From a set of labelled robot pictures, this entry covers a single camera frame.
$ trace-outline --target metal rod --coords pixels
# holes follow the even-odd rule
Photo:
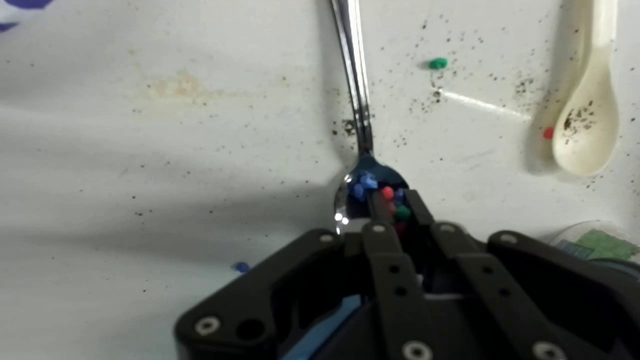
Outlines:
[[[332,0],[345,87],[353,111],[353,127],[357,137],[357,155],[373,153],[373,133],[369,122],[369,95],[363,62],[360,0]]]

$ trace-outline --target blue object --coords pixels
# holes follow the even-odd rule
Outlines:
[[[8,24],[2,24],[0,23],[0,32],[8,32],[8,31],[12,31],[12,28],[16,28],[18,27],[18,23],[8,23]]]
[[[352,186],[352,197],[357,200],[357,203],[365,203],[365,188],[362,184],[353,184]]]
[[[360,184],[365,188],[365,191],[378,191],[379,188],[379,183],[376,181],[376,177],[372,172],[362,172],[360,174]]]
[[[53,0],[0,0],[0,32],[16,28],[19,23],[44,10]]]
[[[245,272],[251,271],[251,266],[245,264],[245,263],[235,263],[232,268],[233,268],[235,272],[240,272],[240,275],[245,275]]]
[[[404,204],[404,200],[406,200],[406,188],[395,188],[395,203]]]
[[[340,326],[362,307],[360,296],[342,299],[342,307],[296,342],[281,360],[308,360],[311,359],[324,342],[333,336]]]

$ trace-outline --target red object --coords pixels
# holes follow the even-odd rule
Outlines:
[[[383,186],[383,188],[382,188],[382,199],[387,200],[387,203],[391,203],[391,200],[395,199],[394,188],[391,188],[391,186]]]
[[[543,137],[546,141],[554,141],[554,129],[543,129],[541,137]]]

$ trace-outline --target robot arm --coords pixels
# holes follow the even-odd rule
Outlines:
[[[640,284],[534,238],[486,244],[408,191],[408,228],[382,194],[362,233],[309,230],[176,324],[183,360],[286,359],[343,299],[357,307],[308,359],[640,359]]]

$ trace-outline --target plastic spoon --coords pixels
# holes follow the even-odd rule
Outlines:
[[[580,0],[587,7],[583,73],[554,129],[554,158],[575,177],[597,174],[618,139],[618,105],[610,75],[618,0]]]

